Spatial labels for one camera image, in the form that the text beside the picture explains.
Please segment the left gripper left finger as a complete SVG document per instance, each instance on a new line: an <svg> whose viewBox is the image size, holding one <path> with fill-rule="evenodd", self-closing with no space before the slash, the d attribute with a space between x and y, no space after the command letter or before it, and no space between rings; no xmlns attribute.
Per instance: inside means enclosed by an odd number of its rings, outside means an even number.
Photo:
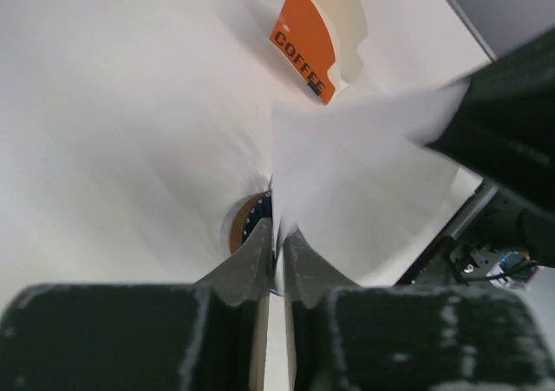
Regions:
<svg viewBox="0 0 555 391"><path fill-rule="evenodd" d="M44 283L1 318L4 390L260 390L272 223L192 284Z"/></svg>

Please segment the white paper cone filter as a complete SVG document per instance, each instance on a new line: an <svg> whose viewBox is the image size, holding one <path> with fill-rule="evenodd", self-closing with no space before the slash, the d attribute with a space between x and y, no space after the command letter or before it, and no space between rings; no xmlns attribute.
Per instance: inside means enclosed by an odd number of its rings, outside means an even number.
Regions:
<svg viewBox="0 0 555 391"><path fill-rule="evenodd" d="M467 89L461 81L312 111L276 105L277 243L300 231L355 280L419 244L459 171L429 144L447 129Z"/></svg>

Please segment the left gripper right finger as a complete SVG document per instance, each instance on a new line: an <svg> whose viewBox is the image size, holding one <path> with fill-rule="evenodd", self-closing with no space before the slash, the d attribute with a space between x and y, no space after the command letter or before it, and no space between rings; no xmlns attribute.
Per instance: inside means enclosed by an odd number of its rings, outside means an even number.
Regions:
<svg viewBox="0 0 555 391"><path fill-rule="evenodd" d="M300 233L284 242L295 390L551 390L554 360L512 292L363 288Z"/></svg>

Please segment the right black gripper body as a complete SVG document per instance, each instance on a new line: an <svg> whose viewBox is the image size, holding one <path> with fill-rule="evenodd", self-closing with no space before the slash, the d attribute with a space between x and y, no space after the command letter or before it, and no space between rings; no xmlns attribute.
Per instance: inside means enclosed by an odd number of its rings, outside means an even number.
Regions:
<svg viewBox="0 0 555 391"><path fill-rule="evenodd" d="M453 119L426 146L554 215L554 31L474 72Z"/></svg>

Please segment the clear ribbed glass server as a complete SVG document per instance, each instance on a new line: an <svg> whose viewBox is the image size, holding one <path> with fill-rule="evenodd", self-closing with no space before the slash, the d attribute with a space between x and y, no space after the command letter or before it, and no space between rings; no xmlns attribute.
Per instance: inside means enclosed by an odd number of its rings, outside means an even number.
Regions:
<svg viewBox="0 0 555 391"><path fill-rule="evenodd" d="M220 242L222 251L226 255L231 254L230 236L232 231L232 225L233 225L234 219L237 216L239 209L240 209L239 202L235 202L233 205L231 205L227 210L226 215L223 218L222 225L220 227L219 242Z"/></svg>

